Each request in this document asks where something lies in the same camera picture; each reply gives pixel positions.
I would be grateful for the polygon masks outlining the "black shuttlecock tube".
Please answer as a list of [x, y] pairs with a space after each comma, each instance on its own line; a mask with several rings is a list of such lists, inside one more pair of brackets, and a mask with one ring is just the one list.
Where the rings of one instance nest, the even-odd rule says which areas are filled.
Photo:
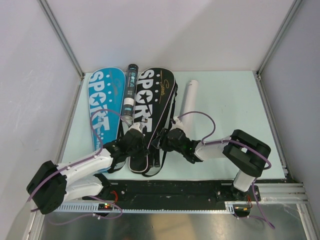
[[121, 115], [128, 123], [133, 122], [133, 111], [135, 106], [136, 84], [138, 80], [139, 67], [132, 63], [128, 65], [126, 72], [125, 88]]

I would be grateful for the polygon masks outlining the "white shuttlecock tube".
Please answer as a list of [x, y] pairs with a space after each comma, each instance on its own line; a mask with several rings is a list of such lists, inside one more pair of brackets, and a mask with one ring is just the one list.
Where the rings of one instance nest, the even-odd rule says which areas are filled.
[[[195, 79], [190, 80], [186, 84], [180, 111], [181, 115], [195, 110], [198, 87], [199, 82]], [[180, 120], [182, 121], [186, 131], [189, 132], [193, 125], [193, 116], [191, 114], [186, 114], [182, 116]]]

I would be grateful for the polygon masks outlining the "black sport racket cover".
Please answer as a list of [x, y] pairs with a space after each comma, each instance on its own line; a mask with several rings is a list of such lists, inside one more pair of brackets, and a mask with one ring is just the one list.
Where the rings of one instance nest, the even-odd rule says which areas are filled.
[[151, 67], [139, 75], [133, 122], [142, 125], [146, 151], [129, 158], [131, 172], [150, 178], [162, 169], [167, 153], [160, 156], [161, 140], [175, 112], [177, 91], [174, 73], [167, 68]]

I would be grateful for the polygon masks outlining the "blue sport racket cover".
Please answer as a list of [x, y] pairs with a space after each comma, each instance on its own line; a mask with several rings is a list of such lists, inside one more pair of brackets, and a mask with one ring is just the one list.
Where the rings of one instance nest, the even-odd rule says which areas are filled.
[[117, 67], [96, 70], [88, 80], [88, 104], [92, 126], [97, 135], [92, 134], [94, 150], [103, 144], [116, 140], [124, 134], [121, 125], [123, 96], [126, 85], [125, 73]]

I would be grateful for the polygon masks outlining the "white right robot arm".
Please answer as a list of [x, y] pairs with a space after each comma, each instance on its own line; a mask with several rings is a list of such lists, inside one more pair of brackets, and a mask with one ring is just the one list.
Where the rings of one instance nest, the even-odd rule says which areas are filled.
[[177, 152], [191, 164], [218, 158], [230, 160], [238, 168], [231, 187], [232, 197], [238, 201], [249, 195], [255, 180], [272, 166], [268, 160], [271, 148], [240, 129], [225, 138], [204, 142], [189, 139], [178, 127], [164, 129], [151, 145], [165, 152]]

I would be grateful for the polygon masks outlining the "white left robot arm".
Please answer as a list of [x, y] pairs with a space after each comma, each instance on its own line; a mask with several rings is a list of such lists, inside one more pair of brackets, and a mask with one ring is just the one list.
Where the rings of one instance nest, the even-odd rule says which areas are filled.
[[52, 213], [69, 200], [87, 196], [107, 199], [111, 187], [98, 171], [113, 169], [128, 157], [146, 152], [143, 133], [139, 129], [130, 128], [124, 136], [106, 143], [102, 150], [85, 159], [62, 165], [46, 161], [26, 187], [28, 199], [35, 203], [43, 215]]

